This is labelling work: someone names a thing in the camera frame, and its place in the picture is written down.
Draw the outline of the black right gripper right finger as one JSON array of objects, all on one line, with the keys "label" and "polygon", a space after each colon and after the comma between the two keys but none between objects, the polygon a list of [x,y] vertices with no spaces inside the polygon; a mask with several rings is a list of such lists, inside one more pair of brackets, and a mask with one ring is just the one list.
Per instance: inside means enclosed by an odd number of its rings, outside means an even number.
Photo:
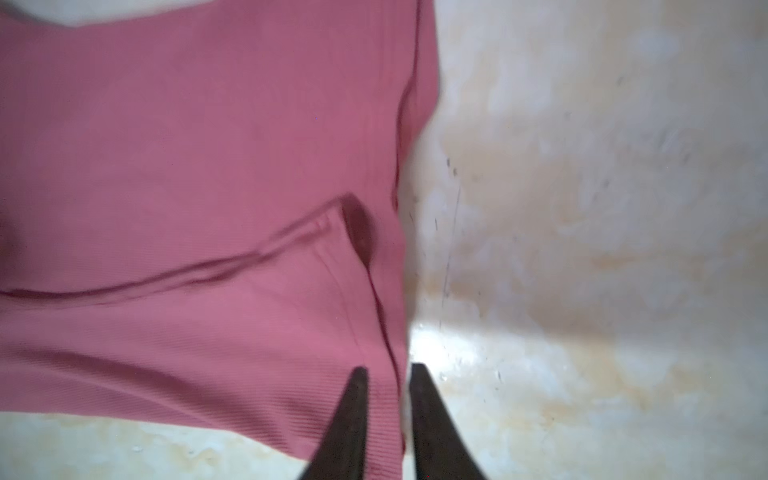
[{"label": "black right gripper right finger", "polygon": [[416,478],[485,480],[423,363],[411,366],[409,394]]}]

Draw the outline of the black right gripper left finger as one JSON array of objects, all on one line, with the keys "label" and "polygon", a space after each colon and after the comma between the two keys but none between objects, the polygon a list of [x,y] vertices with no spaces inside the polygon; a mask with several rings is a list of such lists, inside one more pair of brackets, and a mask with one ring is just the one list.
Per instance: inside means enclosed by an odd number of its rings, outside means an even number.
[{"label": "black right gripper left finger", "polygon": [[368,371],[354,368],[333,418],[300,480],[363,480],[368,426]]}]

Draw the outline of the maroon tank top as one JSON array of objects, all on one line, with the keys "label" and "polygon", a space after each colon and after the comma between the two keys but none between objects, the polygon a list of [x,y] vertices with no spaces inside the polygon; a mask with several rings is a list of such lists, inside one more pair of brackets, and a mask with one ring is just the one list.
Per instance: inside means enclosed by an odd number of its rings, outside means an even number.
[{"label": "maroon tank top", "polygon": [[233,431],[302,459],[351,371],[402,474],[401,164],[429,1],[1,18],[1,407]]}]

